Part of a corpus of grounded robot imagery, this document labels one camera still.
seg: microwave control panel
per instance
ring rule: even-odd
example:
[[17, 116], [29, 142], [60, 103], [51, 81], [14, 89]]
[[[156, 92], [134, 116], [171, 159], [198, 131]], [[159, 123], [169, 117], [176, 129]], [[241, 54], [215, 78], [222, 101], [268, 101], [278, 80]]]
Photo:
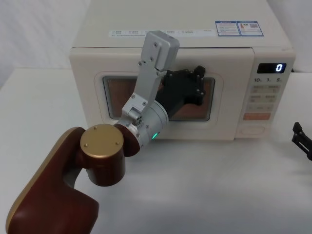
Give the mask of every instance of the microwave control panel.
[[294, 63], [293, 50], [257, 52], [236, 137], [267, 135]]

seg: digital display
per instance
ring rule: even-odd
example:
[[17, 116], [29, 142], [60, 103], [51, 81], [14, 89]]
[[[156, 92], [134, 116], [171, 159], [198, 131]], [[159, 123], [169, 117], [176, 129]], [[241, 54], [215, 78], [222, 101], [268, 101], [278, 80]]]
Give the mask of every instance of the digital display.
[[258, 66], [257, 73], [259, 74], [271, 74], [271, 73], [284, 73], [286, 63], [261, 63]]

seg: black clamp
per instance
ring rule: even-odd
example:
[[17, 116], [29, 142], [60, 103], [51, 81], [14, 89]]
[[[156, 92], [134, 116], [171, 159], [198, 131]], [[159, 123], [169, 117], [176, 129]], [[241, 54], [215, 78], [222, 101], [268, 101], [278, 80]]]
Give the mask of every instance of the black clamp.
[[172, 117], [185, 104], [200, 106], [206, 94], [204, 90], [204, 75], [206, 69], [202, 66], [193, 71], [187, 69], [167, 71], [162, 81], [162, 88], [157, 92], [155, 100]]
[[294, 132], [292, 142], [305, 152], [308, 159], [312, 161], [312, 140], [304, 134], [299, 122], [294, 123], [292, 130]]

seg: white wall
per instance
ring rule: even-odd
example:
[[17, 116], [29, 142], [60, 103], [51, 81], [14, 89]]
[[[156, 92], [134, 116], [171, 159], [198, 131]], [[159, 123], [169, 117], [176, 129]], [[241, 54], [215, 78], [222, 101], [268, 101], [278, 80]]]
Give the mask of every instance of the white wall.
[[[70, 67], [68, 53], [90, 0], [0, 0], [0, 86], [14, 67]], [[295, 70], [312, 72], [312, 0], [269, 0], [298, 52]]]
[[0, 0], [0, 86], [14, 67], [69, 68], [90, 0]]
[[296, 72], [312, 72], [312, 0], [268, 0], [297, 52]]

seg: cylindrical joint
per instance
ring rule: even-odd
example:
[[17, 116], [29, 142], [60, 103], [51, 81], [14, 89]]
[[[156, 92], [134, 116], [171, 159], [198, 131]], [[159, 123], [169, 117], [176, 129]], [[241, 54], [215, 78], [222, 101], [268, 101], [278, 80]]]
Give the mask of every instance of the cylindrical joint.
[[138, 153], [141, 148], [157, 137], [168, 122], [165, 109], [157, 101], [154, 101], [142, 116], [139, 125], [133, 125], [131, 119], [120, 119], [115, 126], [124, 135], [125, 156], [133, 156]]
[[109, 124], [100, 124], [85, 131], [80, 140], [82, 161], [89, 179], [98, 186], [118, 183], [125, 174], [123, 135]]

